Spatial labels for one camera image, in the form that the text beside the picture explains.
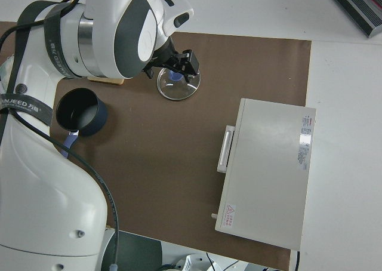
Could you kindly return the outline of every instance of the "screw hole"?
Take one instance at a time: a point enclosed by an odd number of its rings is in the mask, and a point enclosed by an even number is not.
[[[64,266],[62,264],[56,264],[52,267],[52,271],[61,271],[64,270]]]

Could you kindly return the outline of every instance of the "brown mat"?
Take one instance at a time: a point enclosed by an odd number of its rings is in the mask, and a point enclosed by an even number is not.
[[[103,129],[78,140],[74,150],[105,178],[122,230],[287,270],[289,250],[217,232],[211,213],[218,211],[224,183],[216,168],[225,126],[235,124],[240,99],[304,106],[310,42],[194,33],[173,38],[178,51],[193,49],[201,64],[201,86],[186,100],[165,99],[156,79],[144,74],[121,86],[60,82],[56,103],[87,87],[109,110]],[[54,120],[51,135],[63,141],[66,134]]]

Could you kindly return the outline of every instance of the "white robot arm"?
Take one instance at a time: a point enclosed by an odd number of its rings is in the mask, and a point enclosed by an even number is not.
[[[36,2],[26,8],[19,24],[39,23],[17,32],[7,93],[0,90],[0,107],[21,110],[0,118],[0,270],[95,270],[107,214],[101,189],[20,121],[48,135],[49,123],[28,110],[51,111],[64,77],[152,76],[153,66],[197,74],[192,51],[179,54],[170,38],[192,16],[186,0]]]

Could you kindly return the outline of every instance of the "black cable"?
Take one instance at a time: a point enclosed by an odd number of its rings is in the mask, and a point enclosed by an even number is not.
[[[66,14],[68,14],[70,11],[73,10],[74,6],[76,6],[76,4],[79,2],[79,0],[74,0],[73,2],[70,3],[70,5],[68,5],[66,8],[64,8],[61,12],[61,17],[65,16]],[[35,22],[31,22],[31,23],[26,23],[26,24],[18,24],[18,25],[15,25],[11,28],[9,28],[7,31],[5,31],[3,33],[3,35],[0,37],[0,51],[1,51],[1,48],[4,44],[4,41],[6,40],[6,38],[13,32],[17,31],[17,30],[22,30],[22,29],[28,29],[28,28],[32,28],[32,27],[35,27],[35,26],[39,26],[39,25],[42,25],[44,24],[44,19],[42,20],[38,20],[38,21],[35,21]]]
[[[161,267],[159,267],[156,271],[166,271],[168,269],[175,269],[176,265],[173,264],[164,264]]]
[[[16,120],[18,120],[21,124],[23,124],[25,127],[27,127],[28,129],[30,129],[31,131],[33,131],[34,133],[36,133],[37,135],[39,135],[40,137],[46,139],[47,141],[49,141],[50,143],[58,146],[59,148],[65,150],[68,154],[70,154],[71,156],[73,156],[75,159],[77,159],[80,163],[82,163],[95,177],[95,179],[100,183],[100,186],[103,188],[103,190],[105,191],[105,194],[107,195],[107,197],[109,198],[109,201],[110,201],[110,205],[112,207],[112,212],[113,212],[113,216],[114,216],[114,222],[115,222],[115,245],[116,245],[116,250],[117,250],[117,246],[118,246],[118,242],[119,242],[119,235],[118,235],[118,231],[119,231],[119,220],[118,220],[118,214],[117,214],[117,210],[116,210],[116,206],[115,206],[115,202],[114,202],[114,199],[113,199],[113,196],[108,188],[108,186],[106,185],[104,179],[99,175],[99,173],[86,161],[84,160],[80,155],[78,155],[77,153],[73,152],[72,150],[70,150],[68,147],[64,146],[63,144],[61,144],[59,141],[55,140],[54,138],[50,137],[49,135],[46,135],[45,133],[43,133],[42,131],[40,131],[39,129],[37,129],[36,127],[34,127],[33,125],[31,125],[30,123],[28,123],[27,121],[25,121],[17,112],[16,110],[14,109],[9,109],[10,110],[10,113],[13,115],[13,117],[15,117]],[[113,263],[116,264],[116,261],[117,261],[117,252],[114,253],[114,258],[113,258]]]
[[[75,5],[78,2],[79,2],[79,0],[73,0],[70,3],[70,5],[68,5],[66,8],[64,8],[62,10],[61,17],[65,16],[67,13],[72,11],[73,8],[75,7]],[[32,27],[39,26],[39,25],[42,25],[42,24],[44,24],[44,20],[39,20],[39,21],[35,21],[35,22],[31,22],[31,23],[26,23],[26,24],[19,24],[19,25],[16,25],[16,26],[13,26],[13,27],[9,28],[0,37],[0,52],[1,52],[1,49],[2,49],[2,46],[3,46],[4,42],[5,42],[5,40],[13,32],[15,32],[17,30],[22,30],[22,29],[30,29]],[[113,264],[116,264],[117,263],[117,257],[118,257],[118,245],[119,245],[119,220],[118,220],[118,213],[117,213],[117,210],[116,210],[116,206],[115,206],[115,202],[114,202],[113,196],[112,196],[108,186],[104,182],[103,178],[97,173],[97,171],[90,164],[88,164],[88,162],[86,162],[82,157],[77,155],[75,152],[71,151],[66,146],[64,146],[63,144],[61,144],[57,140],[55,140],[54,138],[44,134],[42,131],[40,131],[39,129],[37,129],[34,126],[32,126],[30,123],[25,121],[15,110],[10,109],[10,112],[13,115],[13,117],[15,117],[15,119],[18,120],[25,127],[30,129],[31,131],[33,131],[37,135],[41,136],[42,138],[46,139],[50,143],[52,143],[52,144],[58,146],[59,148],[65,150],[68,154],[72,155],[79,162],[81,162],[83,165],[85,165],[86,168],[88,168],[91,171],[91,173],[93,174],[94,178],[99,182],[100,186],[104,189],[105,194],[107,195],[107,197],[109,199],[110,206],[112,208],[114,224],[115,224],[115,227],[114,227],[115,228],[115,249],[114,249],[114,255],[113,255]]]
[[[209,261],[210,261],[210,263],[211,263],[212,269],[214,269],[214,271],[215,271],[214,264],[212,263],[212,260],[211,260],[211,258],[209,257],[209,255],[208,255],[207,252],[206,252],[206,255],[207,255],[207,258],[209,259]]]
[[[229,267],[235,265],[237,262],[239,262],[240,260],[236,260],[235,262],[233,262],[231,265],[228,265],[225,269],[223,269],[223,271],[226,271]]]
[[[294,271],[298,271],[298,266],[300,265],[300,252],[297,251],[297,260],[296,260],[296,267]]]

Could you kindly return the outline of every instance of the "white box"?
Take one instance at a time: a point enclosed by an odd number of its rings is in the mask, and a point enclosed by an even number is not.
[[[315,114],[241,100],[216,230],[300,249]]]

